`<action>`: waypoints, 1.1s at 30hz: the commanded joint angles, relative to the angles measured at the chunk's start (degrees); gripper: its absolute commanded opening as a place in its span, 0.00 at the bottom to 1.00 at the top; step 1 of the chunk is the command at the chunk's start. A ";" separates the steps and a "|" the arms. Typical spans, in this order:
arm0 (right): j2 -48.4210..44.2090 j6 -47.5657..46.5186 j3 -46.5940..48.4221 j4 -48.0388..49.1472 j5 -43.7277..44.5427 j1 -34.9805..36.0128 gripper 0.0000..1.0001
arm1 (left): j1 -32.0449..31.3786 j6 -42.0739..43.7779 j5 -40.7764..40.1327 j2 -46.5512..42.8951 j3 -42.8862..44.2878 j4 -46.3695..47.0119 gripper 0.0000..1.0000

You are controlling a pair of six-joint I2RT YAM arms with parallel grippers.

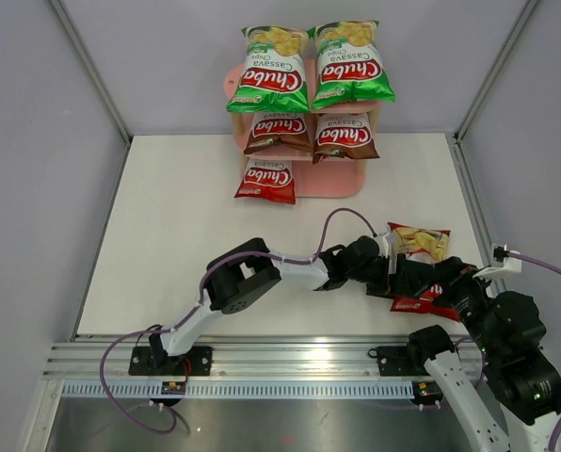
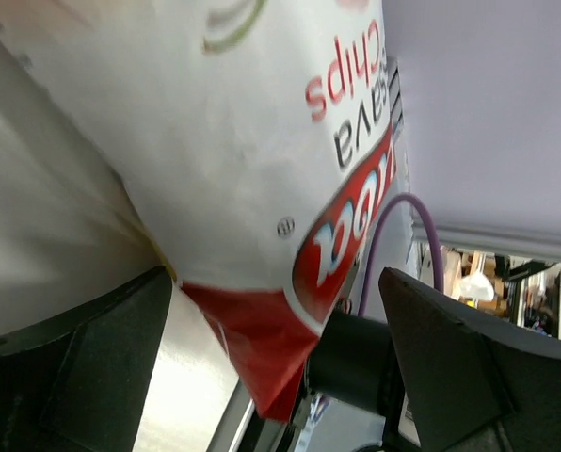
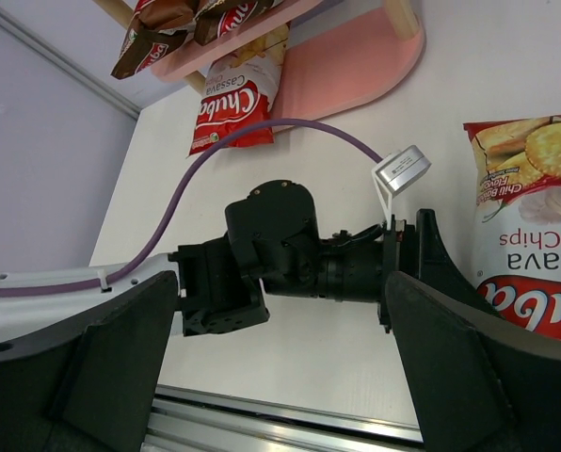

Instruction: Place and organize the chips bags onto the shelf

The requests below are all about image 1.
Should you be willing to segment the red Chuba chips bag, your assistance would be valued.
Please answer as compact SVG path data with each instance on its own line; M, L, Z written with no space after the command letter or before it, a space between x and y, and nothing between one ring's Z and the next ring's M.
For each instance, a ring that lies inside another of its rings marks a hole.
M389 222L389 232L392 233L393 245L393 269L391 274L396 271L396 261L398 256L406 256L410 260L437 264L446 259L450 241L449 230L434 230L417 228L400 223ZM395 295L391 312L402 312L417 315L435 315L458 322L457 313L452 308L441 308L435 306L432 301L441 293L437 285L431 287L418 299L400 297Z
M292 163L250 159L234 197L294 205L297 197Z

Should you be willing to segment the brown Chuba barbeque chips bag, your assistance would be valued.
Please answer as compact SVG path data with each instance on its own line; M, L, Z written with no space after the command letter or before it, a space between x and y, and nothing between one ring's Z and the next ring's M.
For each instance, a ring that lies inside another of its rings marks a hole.
M324 114L318 117L313 142L313 163L329 158L379 158L367 113Z

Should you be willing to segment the green Chuba chips bag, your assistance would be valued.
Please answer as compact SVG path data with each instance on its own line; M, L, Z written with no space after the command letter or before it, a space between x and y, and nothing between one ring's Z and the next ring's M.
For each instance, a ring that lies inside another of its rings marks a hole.
M321 24L309 30L316 50L314 109L395 100L376 45L377 29L377 20L364 20Z
M304 30L277 25L243 29L246 57L231 113L297 113L310 111L303 54L310 37Z

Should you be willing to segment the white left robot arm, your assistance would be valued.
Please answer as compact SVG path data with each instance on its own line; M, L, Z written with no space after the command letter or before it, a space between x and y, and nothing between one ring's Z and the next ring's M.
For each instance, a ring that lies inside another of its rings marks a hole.
M195 307L169 327L147 330L148 344L133 347L128 372L133 377L206 377L213 349L196 341L222 316L246 310L280 283L327 292L354 281L369 292L385 291L389 267L388 241L380 235L361 236L312 257L277 254L261 237L252 238L208 265Z

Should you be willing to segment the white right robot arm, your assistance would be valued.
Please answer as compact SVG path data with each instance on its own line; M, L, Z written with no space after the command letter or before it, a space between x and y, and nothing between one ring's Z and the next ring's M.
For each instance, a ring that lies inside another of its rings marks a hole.
M409 367L440 387L474 451L554 451L561 435L561 377L544 356L546 333L533 298L504 291L492 298L489 281L529 263L561 276L561 268L514 250L497 250L498 266L478 268L450 257L427 268L420 288L441 288L436 301L456 310L484 360L482 373L505 417L501 430L466 379L448 333L434 325L409 335Z

